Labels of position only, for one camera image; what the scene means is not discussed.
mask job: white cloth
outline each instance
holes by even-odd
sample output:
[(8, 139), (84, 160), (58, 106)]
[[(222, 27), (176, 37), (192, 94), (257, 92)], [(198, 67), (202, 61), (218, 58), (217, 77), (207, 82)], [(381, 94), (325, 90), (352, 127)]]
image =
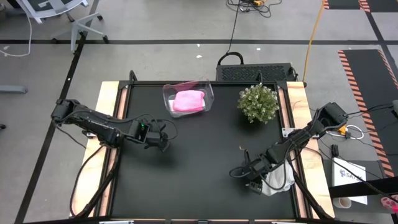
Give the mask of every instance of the white cloth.
[(274, 190), (268, 187), (266, 183), (262, 180), (262, 193), (265, 194), (266, 196), (271, 196), (275, 193), (278, 192), (284, 192), (290, 189), (290, 186), (294, 184), (294, 176), (293, 176), (293, 170), (292, 167), (289, 165), (289, 163), (285, 160), (285, 165), (286, 165), (286, 174), (284, 174), (284, 165), (282, 164), (276, 170), (270, 172), (267, 177), (266, 181), (269, 185), (271, 185), (273, 188), (278, 189), (279, 187), (284, 184), (284, 178), (286, 175), (286, 184), (283, 189), (280, 190)]

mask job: pink cloth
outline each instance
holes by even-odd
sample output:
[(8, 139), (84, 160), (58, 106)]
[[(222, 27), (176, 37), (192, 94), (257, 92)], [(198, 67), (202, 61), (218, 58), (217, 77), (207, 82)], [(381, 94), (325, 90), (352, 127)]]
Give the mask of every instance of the pink cloth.
[(196, 90), (180, 91), (175, 96), (173, 109), (175, 111), (201, 111), (203, 110), (204, 92)]
[[(391, 197), (398, 200), (398, 195), (391, 195)], [(387, 197), (381, 199), (381, 204), (384, 208), (391, 208), (394, 213), (398, 212), (398, 204)]]

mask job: white cable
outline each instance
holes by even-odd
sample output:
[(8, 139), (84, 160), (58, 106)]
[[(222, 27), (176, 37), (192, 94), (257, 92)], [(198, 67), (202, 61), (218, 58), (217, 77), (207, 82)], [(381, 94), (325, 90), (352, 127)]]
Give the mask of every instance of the white cable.
[(30, 54), (30, 43), (32, 42), (32, 23), (30, 23), (30, 18), (29, 16), (26, 14), (26, 18), (29, 22), (29, 27), (30, 27), (30, 34), (29, 34), (29, 45), (28, 45), (28, 49), (27, 49), (27, 53), (26, 54), (22, 54), (22, 55), (13, 55), (13, 54), (9, 54), (6, 52), (3, 52), (2, 50), (0, 50), (0, 53), (3, 53), (5, 56), (11, 56), (11, 57), (23, 57), (26, 55)]
[[(348, 131), (348, 127), (353, 127), (353, 128), (357, 129), (357, 130), (361, 133), (361, 137), (359, 137), (359, 138), (350, 137), (350, 139), (360, 140), (360, 139), (362, 139), (362, 138), (364, 137), (364, 134), (363, 134), (362, 130), (361, 130), (359, 127), (350, 124), (350, 125), (347, 125), (347, 126), (346, 126), (346, 131)], [(345, 136), (342, 136), (342, 135), (340, 135), (340, 134), (333, 134), (333, 133), (331, 133), (331, 132), (329, 132), (329, 131), (327, 131), (326, 133), (330, 134), (331, 136), (336, 136), (336, 137), (345, 138)]]

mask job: wooden board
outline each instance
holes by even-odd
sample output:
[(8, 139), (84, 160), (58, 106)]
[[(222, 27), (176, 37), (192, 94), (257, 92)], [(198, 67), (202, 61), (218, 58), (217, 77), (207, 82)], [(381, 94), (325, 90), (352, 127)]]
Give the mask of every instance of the wooden board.
[[(117, 118), (119, 119), (123, 119), (124, 115), (124, 107), (126, 106), (126, 98), (127, 98), (127, 88), (123, 88), (121, 91), (121, 96), (119, 99), (119, 108), (118, 108), (118, 113), (116, 115)], [(112, 169), (113, 163), (114, 163), (114, 158), (116, 156), (116, 149), (112, 149), (111, 151), (111, 155), (109, 157), (109, 164), (108, 164), (108, 169), (107, 172), (109, 173), (109, 171)], [(112, 181), (108, 184), (108, 186), (106, 187), (104, 194), (102, 196), (102, 201), (101, 201), (101, 207), (99, 209), (99, 215), (100, 216), (105, 216), (107, 209), (108, 209), (108, 203), (109, 203), (109, 196), (110, 196), (110, 191), (111, 191), (111, 184)]]
[[(312, 117), (303, 83), (287, 82), (287, 92), (289, 94), (295, 127), (306, 127), (308, 122), (312, 120)], [(307, 147), (319, 151), (318, 142), (315, 139), (311, 139)], [(320, 155), (309, 150), (303, 150), (301, 158), (307, 188), (325, 212), (331, 217), (335, 217)], [(317, 214), (313, 210), (312, 214), (314, 218), (317, 218)]]
[[(95, 110), (104, 114), (113, 115), (116, 96), (118, 94), (119, 82), (103, 82), (99, 91), (98, 101)], [(86, 161), (98, 148), (100, 142), (97, 138), (89, 139), (86, 146), (83, 162)], [(103, 147), (97, 155), (95, 155), (80, 174), (80, 178), (75, 190), (75, 196), (72, 202), (72, 209), (75, 214), (83, 210), (85, 205), (90, 201), (98, 186), (102, 168), (104, 166), (106, 148)]]
[[(279, 94), (279, 99), (280, 99), (280, 109), (282, 110), (282, 117), (284, 119), (284, 127), (285, 128), (291, 128), (289, 124), (289, 116), (288, 116), (288, 111), (286, 107), (286, 101), (285, 101), (285, 93), (283, 89), (279, 88), (278, 89), (278, 94)], [(290, 153), (290, 157), (293, 159), (295, 157), (294, 152)], [(294, 170), (296, 172), (298, 171), (297, 168), (297, 160), (292, 162)], [(295, 185), (296, 189), (296, 195), (297, 195), (297, 203), (298, 203), (298, 212), (300, 213), (301, 218), (307, 218), (307, 213), (305, 212), (305, 202), (304, 202), (304, 196), (303, 193), (301, 192), (300, 188)]]

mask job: black table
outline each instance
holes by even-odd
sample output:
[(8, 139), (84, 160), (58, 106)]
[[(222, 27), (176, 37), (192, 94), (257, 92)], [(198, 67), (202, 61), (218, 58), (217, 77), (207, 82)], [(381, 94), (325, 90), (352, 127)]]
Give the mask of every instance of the black table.
[[(229, 170), (240, 166), (243, 152), (252, 155), (282, 140), (280, 114), (267, 125), (249, 124), (237, 108), (239, 92), (250, 84), (213, 84), (215, 101), (206, 113), (172, 119), (166, 110), (162, 87), (135, 85), (127, 118), (149, 113), (171, 119), (178, 137), (170, 148), (143, 149), (126, 144), (114, 190), (114, 218), (166, 219), (273, 219), (294, 218), (292, 191), (271, 197), (256, 195), (231, 178)], [(275, 90), (275, 84), (268, 84)], [(166, 128), (174, 135), (172, 125)]]

